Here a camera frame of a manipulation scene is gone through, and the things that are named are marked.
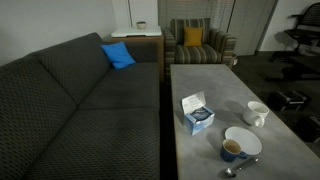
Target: blue pillow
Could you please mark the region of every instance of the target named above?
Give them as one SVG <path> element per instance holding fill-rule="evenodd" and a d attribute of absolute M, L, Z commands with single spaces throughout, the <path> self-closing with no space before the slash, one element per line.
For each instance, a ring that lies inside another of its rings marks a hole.
<path fill-rule="evenodd" d="M 121 69 L 136 63 L 128 53 L 127 48 L 122 41 L 110 45 L 101 45 L 101 48 L 116 69 Z"/>

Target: coffee cup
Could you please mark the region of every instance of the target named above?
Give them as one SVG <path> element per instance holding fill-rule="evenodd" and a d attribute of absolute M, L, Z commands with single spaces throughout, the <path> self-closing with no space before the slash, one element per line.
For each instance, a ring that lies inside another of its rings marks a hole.
<path fill-rule="evenodd" d="M 241 151 L 240 145 L 232 139 L 223 141 L 220 156 L 226 162 L 233 162 L 237 157 L 241 159 L 247 158 L 247 154 Z"/>
<path fill-rule="evenodd" d="M 268 113 L 269 108 L 266 105 L 250 101 L 243 112 L 243 119 L 251 125 L 262 128 Z"/>

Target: white mug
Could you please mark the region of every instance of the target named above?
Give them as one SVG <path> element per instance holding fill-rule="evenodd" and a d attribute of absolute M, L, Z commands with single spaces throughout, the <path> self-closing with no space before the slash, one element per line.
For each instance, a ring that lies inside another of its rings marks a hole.
<path fill-rule="evenodd" d="M 251 125 L 262 128 L 268 113 L 269 108 L 266 105 L 260 102 L 250 101 L 243 112 L 243 119 Z"/>

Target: white plate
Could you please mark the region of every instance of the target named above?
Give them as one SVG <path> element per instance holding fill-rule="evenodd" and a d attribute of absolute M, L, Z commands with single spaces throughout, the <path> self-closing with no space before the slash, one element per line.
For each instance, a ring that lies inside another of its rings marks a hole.
<path fill-rule="evenodd" d="M 233 139 L 241 146 L 241 150 L 249 155 L 259 154 L 262 150 L 262 144 L 259 138 L 251 131 L 241 127 L 230 127 L 225 136 L 227 139 Z"/>

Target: striped armchair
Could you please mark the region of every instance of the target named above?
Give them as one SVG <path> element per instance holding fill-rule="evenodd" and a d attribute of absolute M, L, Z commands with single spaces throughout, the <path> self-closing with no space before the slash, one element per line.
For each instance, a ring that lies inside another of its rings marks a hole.
<path fill-rule="evenodd" d="M 171 64 L 226 64 L 233 63 L 236 38 L 210 29 L 210 18 L 172 19 L 171 27 L 163 29 L 165 78 L 170 82 Z M 202 27 L 202 46 L 184 46 L 184 27 Z"/>

